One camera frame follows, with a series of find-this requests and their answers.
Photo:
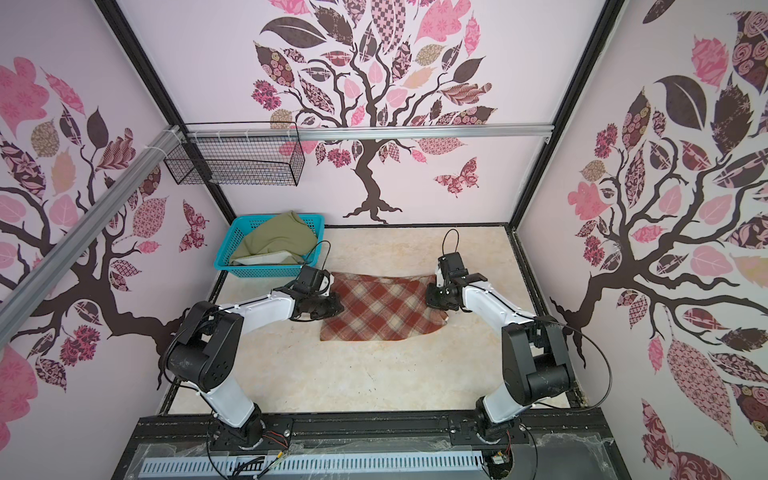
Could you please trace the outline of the red plaid skirt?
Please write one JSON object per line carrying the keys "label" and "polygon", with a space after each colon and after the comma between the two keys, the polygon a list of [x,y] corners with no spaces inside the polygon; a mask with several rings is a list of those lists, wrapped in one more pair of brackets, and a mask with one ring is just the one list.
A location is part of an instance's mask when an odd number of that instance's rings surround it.
{"label": "red plaid skirt", "polygon": [[434,333],[448,314],[427,306],[434,275],[384,277],[335,272],[331,291],[344,311],[322,322],[322,341],[400,341]]}

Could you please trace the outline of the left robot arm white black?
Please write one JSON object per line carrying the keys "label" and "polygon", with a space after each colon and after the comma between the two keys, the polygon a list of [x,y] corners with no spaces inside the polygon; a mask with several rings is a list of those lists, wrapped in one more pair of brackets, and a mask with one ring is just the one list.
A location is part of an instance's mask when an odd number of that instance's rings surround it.
{"label": "left robot arm white black", "polygon": [[235,445],[250,448],[264,437],[262,413],[232,376],[241,337],[281,321],[333,318],[344,311],[327,270],[303,266],[270,293],[232,305],[201,301],[186,314],[162,356],[161,368],[194,390]]}

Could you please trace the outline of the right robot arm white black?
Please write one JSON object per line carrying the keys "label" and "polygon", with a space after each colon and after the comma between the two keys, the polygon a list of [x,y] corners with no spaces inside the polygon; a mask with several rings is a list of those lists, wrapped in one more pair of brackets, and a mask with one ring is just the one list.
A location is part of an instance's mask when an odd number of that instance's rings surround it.
{"label": "right robot arm white black", "polygon": [[499,334],[502,383],[475,407],[483,440],[498,441],[536,402],[575,387],[563,327],[551,316],[536,316],[506,299],[484,275],[469,272],[458,252],[438,258],[426,304],[445,312],[473,313]]}

